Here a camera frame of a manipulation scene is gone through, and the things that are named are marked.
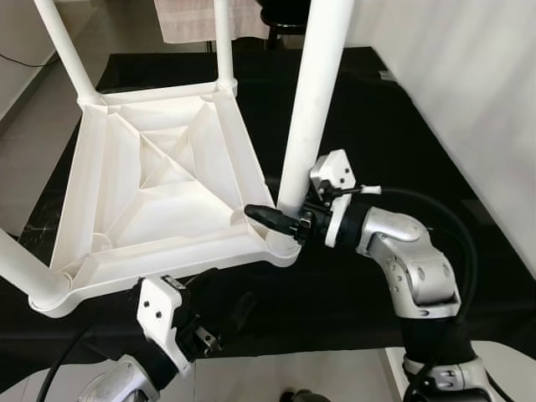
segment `white cloth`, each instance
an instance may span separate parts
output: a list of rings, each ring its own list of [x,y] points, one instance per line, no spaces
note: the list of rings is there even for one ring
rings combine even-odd
[[[214,0],[154,0],[164,42],[184,44],[215,40]],[[232,39],[266,39],[268,27],[260,20],[255,0],[229,0]]]

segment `black chair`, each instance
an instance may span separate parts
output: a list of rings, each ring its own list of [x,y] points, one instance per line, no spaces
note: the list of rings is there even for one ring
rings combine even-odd
[[[260,19],[270,27],[268,49],[277,47],[277,35],[304,35],[311,0],[256,0]]]

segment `white plastic leg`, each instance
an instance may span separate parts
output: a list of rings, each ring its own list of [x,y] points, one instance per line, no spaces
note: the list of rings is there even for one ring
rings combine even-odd
[[[229,26],[229,0],[214,0],[216,23],[216,57],[218,58],[218,87],[231,89],[236,95],[233,76],[233,48]]]
[[[297,216],[309,189],[352,8],[353,0],[311,3],[277,202],[290,216]]]
[[[0,229],[0,276],[26,293],[38,307],[53,306],[70,288],[69,279],[52,272]]]
[[[75,86],[76,93],[78,94],[78,103],[80,105],[98,103],[100,95],[91,84],[90,77],[87,75],[78,53],[76,53],[75,46],[61,20],[54,1],[33,1],[39,14],[41,14],[44,26],[49,31],[50,38],[54,42],[54,46],[67,70],[67,74],[69,74],[70,80]]]

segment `stool leg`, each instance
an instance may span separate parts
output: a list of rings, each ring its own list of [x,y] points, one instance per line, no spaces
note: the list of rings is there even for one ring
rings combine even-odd
[[[268,33],[268,43],[266,48],[268,50],[274,50],[277,47],[277,30],[273,27],[270,27],[270,33]]]

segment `white wall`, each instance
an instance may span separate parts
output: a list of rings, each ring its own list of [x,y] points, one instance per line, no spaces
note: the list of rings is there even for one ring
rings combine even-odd
[[[0,0],[0,53],[42,64],[53,51],[33,0]],[[0,120],[38,72],[0,59]]]
[[[534,276],[535,29],[534,0],[356,0],[348,34],[376,48]]]

